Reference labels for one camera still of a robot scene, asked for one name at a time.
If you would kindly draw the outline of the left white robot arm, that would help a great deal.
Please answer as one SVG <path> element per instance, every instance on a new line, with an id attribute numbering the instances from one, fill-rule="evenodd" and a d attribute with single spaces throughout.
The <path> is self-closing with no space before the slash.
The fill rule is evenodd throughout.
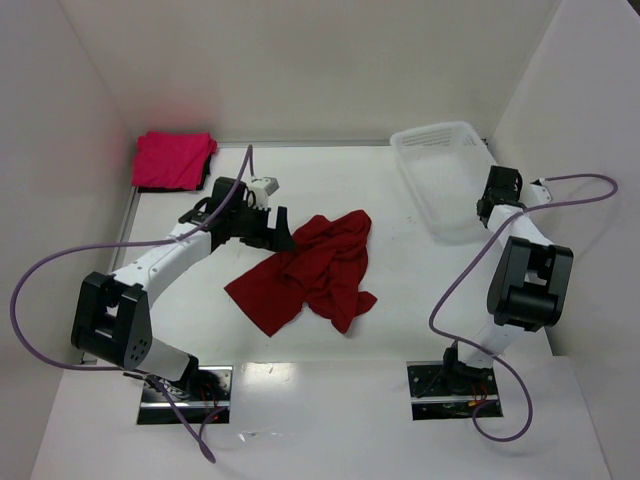
<path id="1" fill-rule="evenodd" d="M 198 396 L 212 381 L 198 359 L 156 339 L 151 308 L 190 267 L 232 238 L 253 248 L 287 252 L 295 247 L 287 210 L 278 208 L 268 225 L 274 177 L 249 182 L 215 180 L 212 193 L 182 215 L 168 241 L 112 272 L 93 272 L 82 282 L 71 343 L 122 370 L 151 374 L 179 395 Z"/>

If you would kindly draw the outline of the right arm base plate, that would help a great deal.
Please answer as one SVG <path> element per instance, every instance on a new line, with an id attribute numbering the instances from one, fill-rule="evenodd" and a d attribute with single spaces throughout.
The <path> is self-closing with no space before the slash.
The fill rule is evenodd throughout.
<path id="1" fill-rule="evenodd" d="M 493 372 L 484 381 L 450 385 L 442 379 L 441 362 L 408 362 L 407 377 L 414 421 L 470 419 L 478 406 L 478 418 L 503 416 Z"/>

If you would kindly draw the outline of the dark red t-shirt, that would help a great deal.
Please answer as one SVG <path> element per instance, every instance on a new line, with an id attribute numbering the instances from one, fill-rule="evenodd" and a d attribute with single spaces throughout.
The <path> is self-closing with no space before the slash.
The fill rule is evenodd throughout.
<path id="1" fill-rule="evenodd" d="M 276 253 L 225 286 L 239 309 L 271 337 L 308 306 L 345 335 L 377 297 L 360 289 L 368 268 L 369 215 L 312 217 L 293 235 L 296 250 Z"/>

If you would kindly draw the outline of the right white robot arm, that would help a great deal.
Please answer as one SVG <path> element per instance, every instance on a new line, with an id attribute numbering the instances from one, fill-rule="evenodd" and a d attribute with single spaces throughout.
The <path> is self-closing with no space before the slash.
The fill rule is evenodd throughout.
<path id="1" fill-rule="evenodd" d="M 574 255 L 546 238 L 525 214 L 551 200 L 541 180 L 526 184 L 515 169 L 490 168 L 477 215 L 486 229 L 500 233 L 502 253 L 487 293 L 489 319 L 472 338 L 480 347 L 457 344 L 445 351 L 441 384 L 450 394 L 481 392 L 495 354 L 559 321 Z"/>

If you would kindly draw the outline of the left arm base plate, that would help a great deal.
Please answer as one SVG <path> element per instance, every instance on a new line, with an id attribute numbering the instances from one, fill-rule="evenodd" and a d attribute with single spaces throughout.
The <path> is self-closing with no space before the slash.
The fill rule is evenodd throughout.
<path id="1" fill-rule="evenodd" d="M 213 414 L 213 424 L 227 424 L 230 417 L 230 400 L 234 369 L 230 365 L 201 366 L 202 381 L 189 391 L 180 390 L 174 383 L 160 379 L 168 397 L 190 425 L 201 424 Z M 137 425 L 172 425 L 180 420 L 165 395 L 146 381 L 137 414 Z"/>

